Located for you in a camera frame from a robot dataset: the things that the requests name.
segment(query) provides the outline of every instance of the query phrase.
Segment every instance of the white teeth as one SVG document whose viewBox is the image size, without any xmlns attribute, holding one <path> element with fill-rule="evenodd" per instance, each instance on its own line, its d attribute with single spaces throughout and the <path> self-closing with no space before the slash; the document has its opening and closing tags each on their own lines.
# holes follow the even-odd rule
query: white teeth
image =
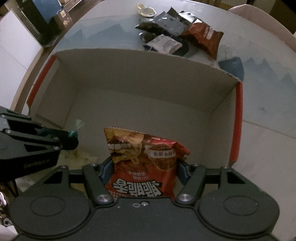
<svg viewBox="0 0 296 241">
<path fill-rule="evenodd" d="M 120 144 L 114 144 L 114 149 L 115 149 L 115 150 L 119 150 L 119 149 L 121 149 L 121 145 L 120 145 Z"/>
</svg>

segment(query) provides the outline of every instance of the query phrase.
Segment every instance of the circular cover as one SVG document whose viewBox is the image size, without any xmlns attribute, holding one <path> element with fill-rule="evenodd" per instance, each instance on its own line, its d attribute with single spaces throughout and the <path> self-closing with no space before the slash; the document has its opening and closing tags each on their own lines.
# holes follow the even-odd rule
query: circular cover
<svg viewBox="0 0 296 241">
<path fill-rule="evenodd" d="M 85 197 L 19 197 L 10 206 L 15 226 L 25 233 L 54 236 L 73 230 L 90 213 Z"/>
<path fill-rule="evenodd" d="M 254 198 L 229 197 L 217 190 L 200 200 L 198 213 L 217 231 L 231 236 L 252 236 L 273 228 L 279 217 L 279 207 L 267 194 L 259 193 Z"/>
</svg>

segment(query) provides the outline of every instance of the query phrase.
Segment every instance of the pink fabric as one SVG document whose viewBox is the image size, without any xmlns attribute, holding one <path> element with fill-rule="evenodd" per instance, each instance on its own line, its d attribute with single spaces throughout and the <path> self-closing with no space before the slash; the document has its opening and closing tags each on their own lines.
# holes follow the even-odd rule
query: pink fabric
<svg viewBox="0 0 296 241">
<path fill-rule="evenodd" d="M 263 10 L 244 4 L 228 10 L 239 15 L 272 33 L 296 52 L 296 38 L 280 22 Z"/>
</svg>

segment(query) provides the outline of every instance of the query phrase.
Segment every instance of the round table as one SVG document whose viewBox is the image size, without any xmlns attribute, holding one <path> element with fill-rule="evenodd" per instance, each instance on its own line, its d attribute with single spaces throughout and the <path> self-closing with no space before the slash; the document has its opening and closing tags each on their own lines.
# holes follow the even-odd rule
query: round table
<svg viewBox="0 0 296 241">
<path fill-rule="evenodd" d="M 106 0 L 85 14 L 54 52 L 74 48 L 144 50 L 135 29 L 136 0 Z M 224 32 L 217 61 L 202 50 L 189 58 L 219 68 L 240 57 L 244 67 L 244 110 L 239 160 L 234 168 L 276 199 L 281 214 L 274 229 L 280 240 L 296 235 L 296 53 L 259 26 L 225 10 L 193 1 L 143 0 L 157 14 L 170 7 L 192 12 Z"/>
</svg>

